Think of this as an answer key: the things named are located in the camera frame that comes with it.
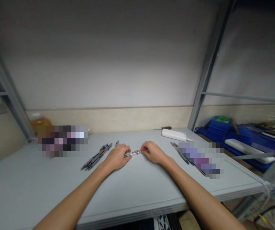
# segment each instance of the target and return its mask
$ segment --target forearm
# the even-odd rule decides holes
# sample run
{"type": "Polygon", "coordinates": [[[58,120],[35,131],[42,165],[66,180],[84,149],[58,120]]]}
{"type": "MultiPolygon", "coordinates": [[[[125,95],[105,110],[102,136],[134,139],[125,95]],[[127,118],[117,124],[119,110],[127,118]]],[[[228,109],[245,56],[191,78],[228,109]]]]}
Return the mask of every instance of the forearm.
{"type": "Polygon", "coordinates": [[[61,201],[34,229],[73,229],[99,185],[110,174],[99,164],[93,173],[61,201]]]}
{"type": "Polygon", "coordinates": [[[245,227],[205,188],[170,157],[162,166],[171,174],[191,208],[209,230],[244,230],[245,227]]]}

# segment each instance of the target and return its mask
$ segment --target orange liquid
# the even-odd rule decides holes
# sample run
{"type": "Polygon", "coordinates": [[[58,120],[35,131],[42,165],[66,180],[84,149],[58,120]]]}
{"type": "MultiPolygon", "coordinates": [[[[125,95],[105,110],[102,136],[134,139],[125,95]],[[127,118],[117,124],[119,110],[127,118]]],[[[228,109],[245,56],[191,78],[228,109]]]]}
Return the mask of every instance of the orange liquid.
{"type": "Polygon", "coordinates": [[[31,121],[31,126],[34,130],[35,136],[37,137],[38,134],[38,127],[39,126],[50,126],[51,122],[47,118],[39,118],[36,120],[31,121]]]}

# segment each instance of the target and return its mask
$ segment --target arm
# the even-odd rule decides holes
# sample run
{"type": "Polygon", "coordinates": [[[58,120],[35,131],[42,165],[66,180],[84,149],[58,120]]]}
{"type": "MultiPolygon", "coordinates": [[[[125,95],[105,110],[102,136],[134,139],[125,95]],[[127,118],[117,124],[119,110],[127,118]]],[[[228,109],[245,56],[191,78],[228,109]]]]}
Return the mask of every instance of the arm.
{"type": "Polygon", "coordinates": [[[191,208],[196,212],[198,218],[207,229],[245,230],[245,227],[214,196],[190,177],[154,142],[145,142],[141,150],[150,161],[162,165],[171,174],[184,193],[191,208]]]}
{"type": "Polygon", "coordinates": [[[132,158],[132,156],[124,158],[127,151],[131,152],[131,149],[125,144],[119,144],[114,148],[105,161],[52,209],[34,229],[73,229],[99,185],[109,174],[123,167],[132,158]]]}

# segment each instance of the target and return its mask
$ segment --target hand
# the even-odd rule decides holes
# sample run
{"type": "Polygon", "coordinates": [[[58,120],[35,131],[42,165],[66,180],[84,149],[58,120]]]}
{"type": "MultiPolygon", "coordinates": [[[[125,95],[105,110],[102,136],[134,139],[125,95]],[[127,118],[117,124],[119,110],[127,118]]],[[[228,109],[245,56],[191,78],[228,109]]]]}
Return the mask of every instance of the hand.
{"type": "Polygon", "coordinates": [[[131,152],[130,146],[119,144],[109,153],[108,157],[104,162],[102,162],[102,164],[104,164],[111,172],[120,169],[132,158],[132,156],[125,158],[127,152],[131,152]]]}
{"type": "Polygon", "coordinates": [[[162,164],[166,159],[168,159],[168,156],[163,152],[163,150],[152,141],[146,141],[143,143],[141,151],[143,155],[153,163],[162,164]]]}

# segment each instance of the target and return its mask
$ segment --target tabletop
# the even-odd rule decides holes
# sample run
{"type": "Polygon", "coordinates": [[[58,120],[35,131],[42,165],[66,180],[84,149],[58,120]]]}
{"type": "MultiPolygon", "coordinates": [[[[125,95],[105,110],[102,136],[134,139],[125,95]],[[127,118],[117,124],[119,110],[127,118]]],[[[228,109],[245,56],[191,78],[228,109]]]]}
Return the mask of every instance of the tabletop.
{"type": "MultiPolygon", "coordinates": [[[[187,137],[206,142],[189,129],[175,129],[187,137]]],[[[36,142],[0,161],[0,229],[32,229],[50,210],[82,183],[108,155],[90,171],[81,167],[104,144],[141,148],[152,140],[178,165],[218,200],[253,195],[264,191],[263,184],[248,169],[223,154],[224,176],[210,179],[187,165],[160,130],[102,133],[89,136],[88,144],[71,157],[43,157],[36,142]]],[[[158,214],[187,209],[187,202],[170,175],[142,154],[135,155],[113,172],[98,188],[83,212],[77,229],[100,229],[158,214]]]]}

